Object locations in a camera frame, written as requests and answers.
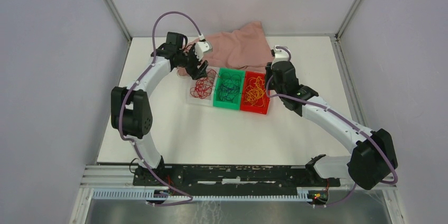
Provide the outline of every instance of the gray floor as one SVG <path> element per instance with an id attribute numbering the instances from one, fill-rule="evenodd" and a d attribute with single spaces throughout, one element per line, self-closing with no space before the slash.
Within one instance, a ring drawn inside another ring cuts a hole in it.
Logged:
<path id="1" fill-rule="evenodd" d="M 330 202 L 345 195 L 331 191 Z M 93 200 L 86 223 L 391 223 L 380 191 L 359 191 L 347 202 L 312 209 L 303 202 L 205 201 L 155 208 L 136 200 Z"/>

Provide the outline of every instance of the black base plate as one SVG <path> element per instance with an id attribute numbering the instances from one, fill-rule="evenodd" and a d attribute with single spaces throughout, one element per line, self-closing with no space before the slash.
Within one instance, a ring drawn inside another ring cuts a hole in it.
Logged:
<path id="1" fill-rule="evenodd" d="M 328 183 L 330 186 L 341 185 L 339 179 L 322 179 L 305 166 L 163 164 L 163 168 L 159 165 L 155 172 L 165 182 L 168 182 L 169 177 L 174 187 L 196 196 L 297 195 L 297 187 L 326 187 Z M 254 183 L 235 184 L 226 179 Z M 149 170 L 138 166 L 133 185 L 161 184 Z"/>

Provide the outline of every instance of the rubber band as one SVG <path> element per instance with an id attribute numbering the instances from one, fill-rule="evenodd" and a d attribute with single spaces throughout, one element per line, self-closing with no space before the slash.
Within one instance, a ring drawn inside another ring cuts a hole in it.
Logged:
<path id="1" fill-rule="evenodd" d="M 238 74 L 230 75 L 228 72 L 224 72 L 220 78 L 221 84 L 217 89 L 218 100 L 233 102 L 240 94 L 241 76 Z"/>
<path id="2" fill-rule="evenodd" d="M 261 77 L 251 77 L 247 80 L 247 87 L 245 89 L 244 103 L 250 104 L 254 107 L 264 107 L 265 99 L 265 80 Z M 257 105 L 259 100 L 263 100 L 261 105 Z"/>
<path id="3" fill-rule="evenodd" d="M 207 69 L 207 77 L 196 81 L 196 85 L 190 88 L 190 95 L 194 98 L 206 99 L 213 91 L 213 83 L 217 77 L 216 71 Z"/>

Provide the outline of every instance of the robotic arm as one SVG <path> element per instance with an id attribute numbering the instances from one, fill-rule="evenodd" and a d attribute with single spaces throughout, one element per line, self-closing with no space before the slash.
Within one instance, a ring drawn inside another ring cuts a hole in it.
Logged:
<path id="1" fill-rule="evenodd" d="M 166 42 L 156 50 L 157 57 L 152 69 L 136 82 L 134 90 L 128 93 L 134 82 L 112 90 L 111 123 L 115 129 L 119 128 L 122 103 L 129 95 L 122 117 L 123 134 L 128 136 L 137 152 L 141 166 L 142 162 L 146 162 L 150 168 L 157 169 L 163 163 L 150 134 L 152 114 L 149 96 L 157 84 L 175 67 L 184 67 L 194 80 L 206 76 L 208 63 L 202 62 L 202 58 L 212 51 L 211 44 L 200 36 L 200 41 L 187 51 L 184 41 L 187 44 L 186 36 L 169 32 Z M 275 59 L 266 66 L 266 89 L 275 90 L 277 94 L 273 96 L 279 96 L 287 109 L 321 126 L 351 153 L 351 156 L 341 157 L 319 155 L 306 165 L 307 168 L 313 169 L 321 178 L 353 179 L 366 190 L 372 189 L 391 170 L 396 169 L 395 150 L 387 131 L 373 131 L 331 109 L 315 90 L 299 84 L 295 68 L 285 52 L 275 48 L 272 53 Z M 376 143 L 381 152 L 366 136 Z"/>
<path id="2" fill-rule="evenodd" d="M 315 90 L 299 84 L 295 68 L 285 51 L 277 46 L 272 50 L 275 59 L 266 66 L 266 89 L 275 90 L 277 94 L 274 96 L 279 96 L 287 109 L 322 127 L 351 154 L 341 157 L 320 155 L 307 165 L 312 166 L 322 178 L 353 179 L 362 188 L 372 189 L 391 169 L 366 135 L 396 169 L 398 163 L 391 135 L 384 129 L 373 131 L 340 115 Z"/>
<path id="3" fill-rule="evenodd" d="M 159 82 L 176 67 L 184 67 L 193 80 L 207 76 L 208 62 L 202 62 L 202 58 L 205 53 L 213 51 L 213 47 L 203 35 L 188 50 L 184 48 L 184 41 L 186 46 L 188 39 L 185 35 L 168 32 L 166 42 L 156 50 L 157 56 L 151 70 L 137 82 L 126 100 L 123 112 L 123 135 L 128 136 L 140 160 L 144 160 L 153 169 L 163 159 L 150 134 L 153 121 L 150 95 Z M 115 87 L 111 92 L 111 123 L 114 129 L 119 128 L 120 109 L 133 84 L 131 82 L 127 87 Z"/>

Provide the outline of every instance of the pink cloth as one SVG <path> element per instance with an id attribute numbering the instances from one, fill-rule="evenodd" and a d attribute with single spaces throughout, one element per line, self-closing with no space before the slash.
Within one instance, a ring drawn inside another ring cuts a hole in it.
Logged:
<path id="1" fill-rule="evenodd" d="M 261 22 L 251 22 L 232 33 L 208 35 L 206 39 L 213 46 L 213 51 L 206 54 L 203 60 L 207 60 L 212 67 L 266 73 L 266 63 L 274 59 Z M 179 68 L 179 75 L 186 75 L 184 68 Z"/>

